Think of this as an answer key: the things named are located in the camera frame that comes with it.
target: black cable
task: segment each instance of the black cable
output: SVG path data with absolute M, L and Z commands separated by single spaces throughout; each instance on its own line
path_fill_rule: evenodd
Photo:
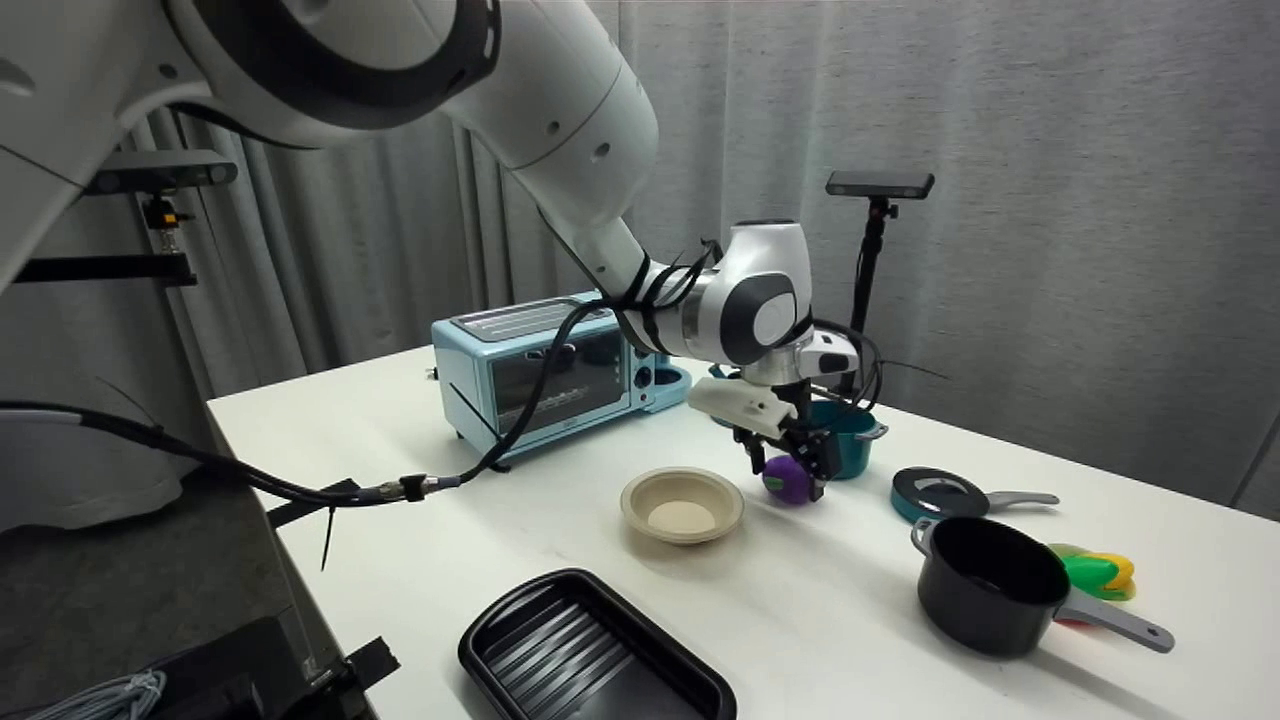
M 500 463 L 504 454 L 514 454 L 514 450 L 522 443 L 522 438 L 523 438 L 538 403 L 539 403 L 544 394 L 547 394 L 547 380 L 553 380 L 556 360 L 561 360 L 561 351 L 564 351 L 564 346 L 567 346 L 567 333 L 571 333 L 579 319 L 590 319 L 591 314 L 600 314 L 600 308 L 611 308 L 611 304 L 608 304 L 608 300 L 590 300 L 590 304 L 579 304 L 579 308 L 571 308 L 571 314 L 564 315 L 564 326 L 556 330 L 556 336 L 553 336 L 553 346 L 547 346 L 547 351 L 544 351 L 544 366 L 538 368 L 531 394 L 529 394 L 517 424 L 514 424 L 470 471 L 424 485 L 424 498 L 446 491 L 446 487 L 462 487 L 462 485 L 475 479 L 480 471 L 490 471 L 492 463 Z
M 659 330 L 656 330 L 656 308 L 659 308 L 659 292 L 664 283 L 678 276 L 679 264 L 669 264 L 656 271 L 656 280 L 640 292 L 640 295 L 630 295 L 619 300 L 619 308 L 634 308 L 640 314 L 640 326 L 647 333 L 647 346 L 656 346 L 656 351 L 673 357 L 669 346 L 659 340 Z
M 814 319 L 817 330 L 842 333 L 856 346 L 856 390 L 842 385 L 842 395 L 856 401 L 861 407 L 878 407 L 885 394 L 885 357 L 881 346 L 870 333 L 844 330 L 835 319 Z
M 686 295 L 696 290 L 696 280 L 705 276 L 705 269 L 711 264 L 711 253 L 696 257 L 686 276 L 673 283 L 673 292 L 664 295 L 659 314 L 686 304 Z
M 192 450 L 192 443 L 168 438 L 164 429 L 148 429 L 127 417 L 111 417 L 111 411 L 98 411 L 98 407 L 48 403 L 48 401 L 0 401 L 0 411 L 3 407 L 8 411 L 54 411 L 54 417 L 63 417 L 70 424 L 98 429 L 98 434 L 121 438 L 127 443 L 140 443 L 140 450 L 155 450 L 155 454 L 184 457 L 184 461 L 198 461 L 207 467 L 239 471 L 253 487 L 261 487 L 270 498 L 295 501 L 295 504 L 312 504 L 312 510 L 370 510 L 370 504 L 395 501 L 395 498 L 385 498 L 379 487 L 312 491 L 312 487 L 289 485 L 266 467 L 239 463 L 238 457 Z
M 320 572 L 327 570 L 327 547 L 331 547 L 331 510 L 323 512 L 323 543 L 320 543 Z
M 77 186 L 71 175 L 58 173 L 54 163 L 41 163 L 36 157 L 11 147 L 11 146 L 0 146 L 3 157 L 19 160 L 19 163 L 33 163 L 36 173 L 62 181 L 62 186 L 71 186 L 77 194 L 86 194 L 86 186 Z

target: cable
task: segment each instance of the cable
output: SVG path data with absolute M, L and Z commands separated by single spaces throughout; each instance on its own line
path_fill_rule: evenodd
M 590 271 L 590 264 L 579 262 L 576 243 L 567 243 L 544 211 L 538 211 L 538 220 L 544 225 L 544 232 L 556 236 L 556 243 L 561 243 L 561 247 L 576 262 L 576 269 L 591 280 L 591 271 Z M 656 280 L 647 280 L 653 262 L 647 262 L 647 253 L 644 253 L 634 283 L 626 290 L 626 295 L 611 300 L 611 314 L 640 314 L 640 326 L 644 326 L 644 333 L 647 333 L 647 346 L 653 346 L 656 351 L 664 351 L 659 333 L 656 333 L 656 314 L 669 314 L 669 308 L 686 304 L 686 295 L 696 290 L 696 280 L 705 276 L 710 264 L 720 264 L 720 243 L 710 243 L 710 241 L 705 241 L 705 253 L 686 269 L 686 276 L 679 276 L 673 290 L 664 290 L 664 283 L 679 271 L 679 264 L 669 264 Z
M 523 438 L 538 403 L 539 403 L 544 394 L 547 394 L 547 380 L 553 380 L 553 368 L 556 368 L 556 360 L 561 360 L 561 351 L 564 351 L 564 346 L 567 346 L 567 333 L 571 333 L 579 319 L 590 319 L 591 314 L 600 314 L 600 308 L 611 308 L 611 304 L 608 304 L 608 300 L 590 300 L 590 304 L 571 308 L 571 314 L 561 319 L 561 330 L 556 330 L 556 336 L 553 336 L 553 346 L 547 346 L 547 351 L 544 351 L 544 366 L 538 368 L 531 394 L 529 394 L 517 424 L 514 424 L 470 471 L 424 485 L 424 487 L 422 487 L 424 498 L 446 491 L 446 487 L 462 487 L 462 485 L 475 479 L 480 471 L 495 467 L 495 463 L 504 461 L 504 454 L 514 454 L 514 450 L 522 443 L 522 438 Z
M 19 147 L 11 147 L 11 146 L 0 146 L 0 152 L 11 157 L 11 160 L 19 160 L 19 163 L 33 163 L 36 173 L 44 173 L 44 175 L 54 175 L 54 181 L 62 181 L 62 186 L 71 186 L 77 194 L 86 194 L 86 186 L 77 186 L 71 175 L 41 163 L 36 157 L 29 157 L 29 152 L 19 152 Z
M 198 463 L 228 467 L 228 471 L 239 471 L 253 487 L 308 504 L 308 510 L 370 510 L 370 504 L 402 501 L 402 498 L 387 498 L 387 487 L 312 491 L 312 487 L 289 485 L 274 471 L 261 471 L 253 463 L 239 463 L 238 457 L 192 450 L 192 443 L 168 438 L 164 429 L 148 429 L 127 417 L 111 417 L 111 411 L 98 411 L 98 407 L 44 403 L 44 401 L 0 401 L 0 421 L 3 417 L 80 424 L 80 429 L 108 434 L 108 438 L 121 438 L 140 450 L 155 450 L 155 454 L 184 457 Z
M 842 333 L 842 336 L 849 336 L 852 346 L 856 346 L 856 395 L 849 395 L 849 394 L 835 394 L 835 395 L 849 395 L 849 401 L 856 401 L 861 407 L 878 407 L 881 403 L 881 394 L 885 394 L 885 351 L 881 351 L 881 346 L 870 336 L 870 333 L 856 333 L 856 330 L 844 330 L 844 326 L 835 326 L 835 319 L 814 319 L 817 330 L 827 330 L 827 333 Z

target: metal stand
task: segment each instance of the metal stand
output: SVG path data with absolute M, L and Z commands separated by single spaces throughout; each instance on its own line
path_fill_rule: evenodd
M 885 225 L 895 220 L 895 199 L 929 199 L 935 175 L 933 173 L 833 173 L 827 198 L 864 198 L 870 199 L 870 225 L 864 243 L 856 253 L 856 283 L 852 283 L 852 315 L 849 333 L 861 350 L 870 333 L 870 308 L 872 308 L 872 283 L 878 283 L 878 262 L 885 247 Z M 842 377 L 842 395 L 856 394 L 856 372 Z
M 71 280 L 155 280 L 164 290 L 198 283 L 187 257 L 36 257 L 18 271 L 18 283 Z

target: wire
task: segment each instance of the wire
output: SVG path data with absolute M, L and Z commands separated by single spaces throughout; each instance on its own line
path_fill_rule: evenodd
M 881 346 L 870 336 L 870 333 L 856 333 L 856 330 L 844 330 L 835 319 L 814 319 L 817 330 L 827 330 L 827 333 L 842 333 L 856 346 L 856 394 L 849 395 L 852 403 L 861 407 L 878 407 L 881 403 L 881 394 L 885 394 L 885 351 Z
M 327 570 L 327 547 L 331 547 L 331 510 L 323 512 L 323 543 L 320 543 L 320 572 Z
M 591 314 L 600 314 L 600 308 L 611 308 L 611 304 L 608 304 L 608 300 L 590 300 L 590 304 L 571 308 L 571 314 L 561 319 L 561 330 L 556 330 L 556 336 L 553 336 L 553 346 L 547 346 L 547 351 L 544 351 L 544 366 L 538 368 L 531 394 L 529 394 L 517 424 L 504 429 L 504 438 L 500 438 L 470 471 L 424 485 L 424 498 L 446 491 L 446 487 L 462 487 L 462 485 L 475 479 L 480 471 L 495 467 L 495 463 L 504 461 L 504 454 L 514 454 L 514 450 L 522 443 L 522 438 L 523 438 L 538 403 L 539 403 L 544 394 L 547 394 L 547 380 L 553 380 L 556 360 L 561 360 L 561 351 L 564 351 L 564 346 L 567 346 L 567 333 L 571 333 L 579 319 L 590 319 Z
M 168 457 L 184 457 L 184 461 L 202 461 L 202 463 L 214 463 L 214 467 L 239 471 L 253 487 L 261 487 L 270 498 L 295 501 L 295 504 L 312 504 L 312 510 L 370 510 L 370 504 L 395 501 L 385 487 L 312 491 L 312 487 L 289 485 L 289 479 L 281 479 L 274 471 L 261 471 L 253 463 L 239 463 L 238 457 L 220 457 L 220 454 L 205 454 L 198 443 L 184 443 L 184 441 L 168 438 L 162 424 L 148 429 L 148 424 L 138 424 L 127 417 L 111 417 L 111 411 L 98 411 L 98 407 L 44 403 L 44 401 L 0 401 L 0 421 L 3 417 L 98 429 L 98 434 L 121 438 L 127 443 L 140 443 L 140 450 L 155 450 L 155 454 L 168 454 Z
M 567 243 L 544 211 L 538 211 L 538 220 L 556 236 L 556 243 L 561 243 L 561 247 L 576 262 L 576 269 L 591 280 L 591 271 L 590 271 L 590 264 L 579 262 L 576 243 Z M 634 290 L 630 290 L 619 300 L 611 300 L 611 314 L 640 314 L 640 315 L 644 315 L 644 330 L 647 330 L 647 340 L 659 350 L 659 336 L 653 333 L 653 314 L 669 314 L 669 308 L 686 304 L 686 295 L 696 290 L 696 280 L 705 276 L 705 269 L 710 269 L 710 264 L 720 264 L 720 257 L 724 257 L 720 243 L 705 241 L 705 253 L 686 269 L 686 276 L 679 276 L 673 290 L 664 290 L 664 283 L 679 271 L 679 264 L 669 264 L 656 280 L 647 280 L 653 262 L 644 257 L 644 264 L 638 269 Z
M 108 385 L 140 421 L 148 421 L 153 429 L 162 429 L 162 421 L 111 377 L 98 377 L 101 385 Z
M 41 163 L 36 157 L 11 147 L 11 146 L 0 146 L 3 157 L 19 160 L 19 163 L 33 163 L 36 173 L 62 181 L 62 186 L 71 186 L 77 194 L 86 194 L 86 186 L 77 186 L 71 175 L 58 173 L 54 163 Z

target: bowl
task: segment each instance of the bowl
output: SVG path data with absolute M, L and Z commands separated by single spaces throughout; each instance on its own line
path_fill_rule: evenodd
M 659 543 L 711 543 L 745 519 L 745 501 L 724 478 L 664 467 L 626 487 L 626 517 Z

